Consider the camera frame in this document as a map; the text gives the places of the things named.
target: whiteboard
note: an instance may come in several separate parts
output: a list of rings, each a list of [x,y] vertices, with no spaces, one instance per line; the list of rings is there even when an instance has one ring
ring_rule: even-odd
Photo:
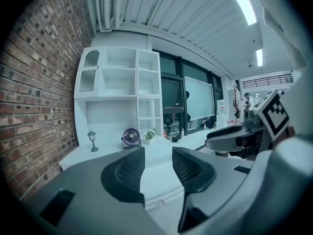
[[[187,113],[190,121],[207,118],[214,115],[213,88],[212,85],[185,77],[186,90],[189,92],[187,99]]]

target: potted plant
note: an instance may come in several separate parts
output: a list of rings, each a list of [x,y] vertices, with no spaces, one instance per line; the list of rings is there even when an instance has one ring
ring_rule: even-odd
[[[148,132],[144,132],[143,133],[143,137],[145,138],[145,143],[146,144],[150,144],[151,140],[156,136],[155,131],[148,131]]]

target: brick wall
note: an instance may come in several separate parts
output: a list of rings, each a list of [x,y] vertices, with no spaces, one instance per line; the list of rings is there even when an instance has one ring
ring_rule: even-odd
[[[94,38],[87,0],[33,0],[0,55],[0,156],[12,192],[29,198],[78,146],[73,90]]]

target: ceiling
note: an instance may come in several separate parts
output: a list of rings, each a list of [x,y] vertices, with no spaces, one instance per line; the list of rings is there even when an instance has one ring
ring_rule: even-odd
[[[109,15],[105,13],[105,2],[110,5]],[[270,29],[265,29],[261,4],[254,1],[253,6],[257,7],[258,22],[250,26],[236,0],[93,0],[93,16],[97,30],[131,25],[136,32],[142,29],[164,32],[174,41],[197,49],[231,78],[291,70],[280,40]],[[111,19],[112,26],[108,29],[106,17]],[[264,33],[269,51],[264,46]],[[255,51],[261,48],[264,48],[264,65],[260,68]]]

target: desk fan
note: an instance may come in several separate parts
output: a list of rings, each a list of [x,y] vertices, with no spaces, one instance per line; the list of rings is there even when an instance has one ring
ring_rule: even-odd
[[[141,147],[139,132],[133,128],[125,130],[122,136],[122,145],[124,149]]]

